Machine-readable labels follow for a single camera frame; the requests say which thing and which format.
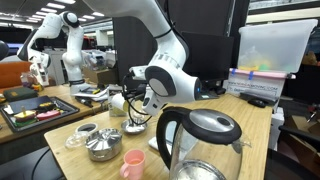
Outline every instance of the glass kettle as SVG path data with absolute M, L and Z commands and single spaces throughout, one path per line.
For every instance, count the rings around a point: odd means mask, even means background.
M 166 129 L 176 122 L 171 154 Z M 157 143 L 161 158 L 170 169 L 170 180 L 238 179 L 242 147 L 241 128 L 224 113 L 210 109 L 190 110 L 168 107 L 157 124 Z

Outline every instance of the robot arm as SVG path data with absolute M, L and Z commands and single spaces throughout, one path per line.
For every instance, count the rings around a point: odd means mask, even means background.
M 63 25 L 69 28 L 69 37 L 67 52 L 63 54 L 62 59 L 71 85 L 71 94 L 75 94 L 90 86 L 82 79 L 80 65 L 82 63 L 83 29 L 74 13 L 63 12 L 59 15 L 48 13 L 39 29 L 30 34 L 23 47 L 18 51 L 18 57 L 32 63 L 30 71 L 41 85 L 49 85 L 47 72 L 47 67 L 50 64 L 49 55 L 31 47 L 38 38 L 53 39 L 58 37 Z
M 84 2 L 91 9 L 109 17 L 133 16 L 140 19 L 157 40 L 158 49 L 148 66 L 131 68 L 148 82 L 142 107 L 145 112 L 155 116 L 168 102 L 187 103 L 196 100 L 200 81 L 182 71 L 187 58 L 187 46 L 171 30 L 156 0 Z

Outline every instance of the kettle handle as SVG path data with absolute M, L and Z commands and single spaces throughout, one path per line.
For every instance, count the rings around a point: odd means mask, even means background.
M 157 124 L 157 144 L 160 156 L 163 160 L 163 162 L 166 164 L 166 166 L 170 169 L 170 163 L 171 163 L 171 155 L 169 153 L 169 150 L 167 148 L 167 142 L 166 142 L 166 130 L 169 122 L 176 122 L 176 128 L 174 130 L 173 135 L 173 145 L 175 142 L 176 132 L 178 130 L 178 127 L 181 124 L 181 121 L 183 118 L 188 115 L 191 112 L 190 109 L 186 109 L 183 107 L 167 107 L 163 110 L 163 113 L 161 114 L 158 124 Z

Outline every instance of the desk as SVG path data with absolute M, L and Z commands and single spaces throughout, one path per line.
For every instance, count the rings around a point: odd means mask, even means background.
M 44 89 L 44 91 L 39 92 L 39 96 L 56 96 L 60 99 L 62 99 L 63 101 L 70 103 L 76 107 L 78 107 L 80 109 L 80 111 L 78 113 L 72 114 L 70 116 L 61 118 L 59 120 L 55 120 L 55 121 L 50 121 L 48 123 L 44 123 L 42 125 L 39 125 L 35 128 L 31 128 L 30 130 L 25 130 L 25 131 L 21 131 L 21 132 L 16 132 L 14 133 L 9 125 L 6 123 L 6 121 L 4 120 L 4 118 L 0 115 L 0 124 L 2 125 L 2 129 L 0 130 L 0 144 L 8 142 L 8 141 L 12 141 L 21 137 L 25 137 L 27 135 L 39 132 L 41 130 L 45 130 L 51 127 L 54 127 L 56 125 L 74 120 L 74 119 L 78 119 L 78 118 L 82 118 L 88 115 L 93 115 L 94 112 L 97 112 L 100 110 L 100 104 L 99 103 L 93 103 L 94 108 L 93 110 L 91 108 L 88 108 L 87 106 L 77 102 L 77 100 L 75 100 L 72 96 L 70 96 L 70 88 L 68 85 L 60 85 L 60 86 L 52 86 L 52 87 L 46 87 Z
M 250 138 L 253 146 L 253 148 L 244 148 L 240 179 L 263 179 L 272 114 L 270 107 L 264 109 L 254 107 L 229 94 L 225 94 L 219 99 L 197 101 L 179 106 L 190 109 L 215 109 L 234 118 L 240 124 L 243 132 Z M 160 158 L 159 152 L 148 145 L 148 140 L 155 136 L 157 119 L 160 114 L 148 122 L 148 128 L 143 133 L 138 135 L 123 134 L 121 152 L 113 159 L 105 162 L 91 161 L 85 147 L 66 149 L 64 142 L 78 126 L 89 122 L 97 123 L 98 129 L 112 127 L 121 130 L 121 122 L 125 117 L 109 117 L 108 112 L 104 112 L 49 131 L 45 134 L 45 139 L 64 175 L 70 180 L 122 179 L 119 175 L 119 169 L 123 164 L 125 152 L 131 148 L 139 148 L 146 153 L 143 179 L 168 179 L 169 171 Z

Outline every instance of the pink cup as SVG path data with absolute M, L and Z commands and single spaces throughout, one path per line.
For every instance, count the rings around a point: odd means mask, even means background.
M 123 157 L 124 164 L 120 169 L 120 176 L 129 180 L 139 180 L 143 175 L 145 154 L 138 149 L 129 150 Z

